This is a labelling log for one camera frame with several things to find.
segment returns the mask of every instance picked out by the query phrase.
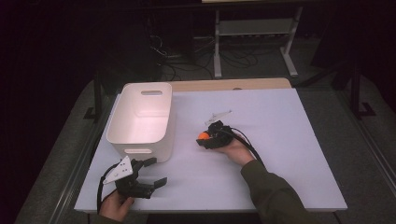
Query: black cable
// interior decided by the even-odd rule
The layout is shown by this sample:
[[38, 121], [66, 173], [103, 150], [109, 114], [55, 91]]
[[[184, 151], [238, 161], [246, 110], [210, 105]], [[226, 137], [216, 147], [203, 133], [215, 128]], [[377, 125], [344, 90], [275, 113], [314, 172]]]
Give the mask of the black cable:
[[246, 136], [244, 133], [242, 133], [241, 131], [239, 131], [239, 130], [237, 130], [237, 129], [235, 129], [235, 128], [231, 128], [231, 130], [236, 130], [237, 132], [239, 132], [240, 134], [242, 134], [242, 135], [244, 136], [244, 138], [247, 140], [247, 142], [251, 145], [250, 141], [248, 140], [247, 136]]
[[116, 163], [112, 166], [110, 166], [105, 173], [103, 174], [103, 176], [100, 178], [99, 181], [99, 186], [98, 186], [98, 192], [96, 195], [96, 209], [97, 209], [97, 214], [99, 214], [100, 208], [102, 207], [102, 191], [103, 191], [103, 181], [105, 181], [106, 176], [108, 174], [108, 172], [110, 172], [112, 169], [116, 168], [119, 164]]
[[339, 224], [343, 224], [343, 222], [341, 221], [340, 217], [335, 212], [332, 212], [332, 214], [334, 215], [335, 219], [337, 219], [337, 222]]
[[238, 136], [238, 134], [236, 133], [229, 133], [223, 130], [219, 130], [219, 132], [222, 133], [227, 133], [230, 136], [232, 136], [233, 138], [235, 138], [236, 140], [238, 140], [239, 142], [241, 142], [245, 147], [247, 147], [247, 149], [253, 153], [254, 157], [256, 158], [257, 161], [259, 161], [262, 165], [264, 165], [264, 162], [262, 162], [262, 158], [260, 157], [259, 153], [256, 151], [256, 149], [253, 147], [253, 145], [251, 145], [250, 143], [248, 143], [248, 140], [245, 141], [245, 139], [241, 138], [240, 136]]

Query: plastic bin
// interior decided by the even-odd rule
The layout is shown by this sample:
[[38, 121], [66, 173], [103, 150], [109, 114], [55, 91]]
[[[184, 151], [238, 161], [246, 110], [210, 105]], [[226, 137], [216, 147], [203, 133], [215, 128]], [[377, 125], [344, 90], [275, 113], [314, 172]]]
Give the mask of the plastic bin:
[[176, 113], [172, 86], [164, 82], [124, 86], [111, 116], [106, 138], [122, 157], [167, 161], [173, 151]]

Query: human hand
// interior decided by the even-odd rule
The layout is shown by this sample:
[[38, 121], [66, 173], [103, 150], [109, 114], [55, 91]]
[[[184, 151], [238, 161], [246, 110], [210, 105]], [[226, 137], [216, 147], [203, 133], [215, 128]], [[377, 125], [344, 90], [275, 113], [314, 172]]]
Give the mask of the human hand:
[[225, 147], [214, 148], [213, 150], [226, 154], [231, 161], [241, 166], [244, 166], [248, 162], [255, 160], [248, 148], [235, 138], [229, 145]]
[[102, 202], [99, 215], [122, 222], [128, 214], [129, 207], [134, 203], [134, 198], [129, 197], [123, 203], [122, 200], [123, 197], [114, 190]]

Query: green sleeve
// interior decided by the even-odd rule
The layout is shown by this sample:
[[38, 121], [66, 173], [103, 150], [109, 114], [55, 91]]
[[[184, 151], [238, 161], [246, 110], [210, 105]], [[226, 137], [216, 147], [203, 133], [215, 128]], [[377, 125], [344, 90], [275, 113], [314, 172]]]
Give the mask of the green sleeve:
[[268, 173], [258, 161], [251, 161], [241, 170], [250, 189], [250, 197], [263, 223], [319, 223], [308, 213], [289, 183]]
[[93, 224], [122, 224], [122, 222], [118, 222], [108, 217], [96, 216]]

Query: white table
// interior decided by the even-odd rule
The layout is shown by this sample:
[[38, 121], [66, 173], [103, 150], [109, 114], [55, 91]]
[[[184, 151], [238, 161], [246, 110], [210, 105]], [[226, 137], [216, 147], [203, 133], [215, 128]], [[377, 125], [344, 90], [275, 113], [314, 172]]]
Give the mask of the white table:
[[[147, 213], [254, 211], [248, 186], [239, 174], [240, 167], [226, 156], [199, 147], [195, 142], [197, 135], [206, 130], [204, 122], [212, 113], [230, 109], [233, 113], [221, 119], [223, 123], [247, 135], [268, 171], [284, 177], [300, 195], [306, 209], [328, 212], [347, 209], [295, 89], [174, 91], [173, 106], [177, 109], [173, 155], [167, 162], [142, 168], [138, 178], [141, 183], [152, 183], [168, 177], [168, 183], [157, 189], [151, 199], [136, 199], [133, 210]], [[76, 210], [96, 211], [100, 176], [120, 159], [107, 142], [105, 129], [78, 196]], [[114, 188], [114, 184], [105, 185], [103, 196]]]

